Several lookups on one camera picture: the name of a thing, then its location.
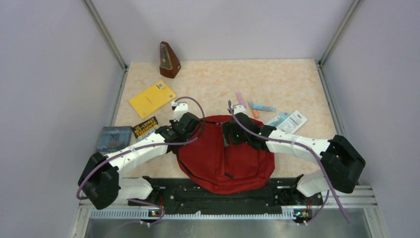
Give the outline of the brown wooden metronome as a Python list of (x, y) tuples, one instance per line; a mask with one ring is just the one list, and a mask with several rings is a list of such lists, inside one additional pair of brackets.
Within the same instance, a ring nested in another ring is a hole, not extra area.
[(181, 63), (168, 42), (160, 43), (159, 55), (161, 76), (174, 79), (181, 69)]

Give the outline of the pink highlighter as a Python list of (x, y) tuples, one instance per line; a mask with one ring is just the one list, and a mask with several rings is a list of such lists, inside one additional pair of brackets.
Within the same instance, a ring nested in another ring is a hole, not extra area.
[(240, 91), (235, 91), (234, 94), (235, 94), (235, 97), (236, 97), (238, 103), (240, 105), (242, 105), (244, 108), (246, 108), (247, 107), (247, 104), (246, 104), (246, 102), (245, 102), (245, 100), (244, 100), (241, 92)]

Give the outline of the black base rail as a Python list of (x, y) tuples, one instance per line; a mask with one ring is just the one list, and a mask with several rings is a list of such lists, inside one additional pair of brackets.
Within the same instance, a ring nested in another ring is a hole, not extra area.
[(311, 208), (323, 203), (317, 193), (311, 197), (299, 195), (292, 189), (293, 178), (271, 178), (261, 188), (220, 195), (198, 186), (188, 178), (144, 179), (152, 185), (146, 202), (160, 205), (165, 215), (264, 215), (280, 214), (287, 206)]

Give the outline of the blue correction tape pack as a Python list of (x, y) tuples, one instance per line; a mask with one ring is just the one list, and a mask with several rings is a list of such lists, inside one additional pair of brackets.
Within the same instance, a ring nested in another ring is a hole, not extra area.
[(280, 124), (282, 124), (291, 114), (288, 112), (280, 112), (278, 115), (270, 119), (265, 123), (265, 125), (270, 125), (274, 127), (278, 127)]

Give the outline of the yellow notebook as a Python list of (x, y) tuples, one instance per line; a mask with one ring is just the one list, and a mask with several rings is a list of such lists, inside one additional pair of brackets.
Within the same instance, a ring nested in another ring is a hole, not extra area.
[(175, 98), (176, 94), (174, 91), (163, 80), (160, 80), (140, 94), (129, 99), (129, 103), (140, 118), (145, 119)]

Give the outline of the blue highlighter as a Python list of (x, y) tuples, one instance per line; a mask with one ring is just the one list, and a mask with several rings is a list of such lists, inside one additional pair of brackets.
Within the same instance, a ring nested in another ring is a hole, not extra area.
[(259, 111), (265, 111), (265, 112), (276, 112), (275, 107), (260, 105), (260, 104), (253, 104), (253, 109), (259, 110)]

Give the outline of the orange highlighter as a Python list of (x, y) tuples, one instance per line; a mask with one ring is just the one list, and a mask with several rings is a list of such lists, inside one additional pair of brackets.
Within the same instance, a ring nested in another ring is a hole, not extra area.
[(255, 119), (258, 119), (260, 116), (259, 116), (258, 111), (254, 108), (254, 103), (252, 102), (252, 100), (249, 100), (247, 103), (248, 103), (248, 106), (251, 110), (251, 113), (252, 113), (253, 117)]

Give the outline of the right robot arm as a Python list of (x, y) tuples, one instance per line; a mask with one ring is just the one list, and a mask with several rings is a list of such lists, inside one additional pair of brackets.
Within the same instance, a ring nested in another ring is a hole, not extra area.
[(225, 146), (247, 144), (255, 150), (289, 154), (319, 165), (319, 170), (298, 176), (290, 197), (304, 204), (316, 193), (335, 189), (354, 191), (366, 162), (350, 141), (335, 135), (315, 139), (284, 132), (270, 125), (257, 125), (246, 114), (237, 113), (221, 124)]

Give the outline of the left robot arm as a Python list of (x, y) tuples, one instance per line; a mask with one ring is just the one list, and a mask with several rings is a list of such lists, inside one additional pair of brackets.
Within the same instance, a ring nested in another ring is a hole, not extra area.
[(123, 198), (141, 199), (147, 205), (158, 201), (159, 192), (143, 179), (123, 181), (123, 176), (139, 165), (192, 143), (192, 134), (201, 120), (190, 112), (179, 120), (161, 126), (147, 138), (106, 155), (90, 156), (78, 180), (77, 197), (88, 199), (102, 210)]

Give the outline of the red backpack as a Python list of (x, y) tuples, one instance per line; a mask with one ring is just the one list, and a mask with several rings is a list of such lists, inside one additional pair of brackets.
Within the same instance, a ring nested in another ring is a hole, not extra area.
[(265, 186), (275, 169), (275, 156), (250, 145), (225, 146), (222, 123), (228, 115), (205, 117), (204, 133), (177, 152), (180, 169), (198, 186), (230, 195)]

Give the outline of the colourful treehouse book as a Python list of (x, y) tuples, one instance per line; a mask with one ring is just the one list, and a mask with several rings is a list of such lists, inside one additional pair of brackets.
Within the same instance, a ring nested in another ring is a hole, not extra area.
[(159, 127), (158, 120), (155, 116), (145, 120), (144, 122), (135, 125), (133, 129), (134, 136), (137, 142), (150, 136)]

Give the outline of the dark nineteen eighty-four book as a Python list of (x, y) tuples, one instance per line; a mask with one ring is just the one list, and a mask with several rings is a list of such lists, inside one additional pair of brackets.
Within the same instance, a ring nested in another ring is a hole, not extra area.
[(97, 144), (96, 152), (106, 155), (126, 148), (132, 142), (131, 126), (105, 126)]

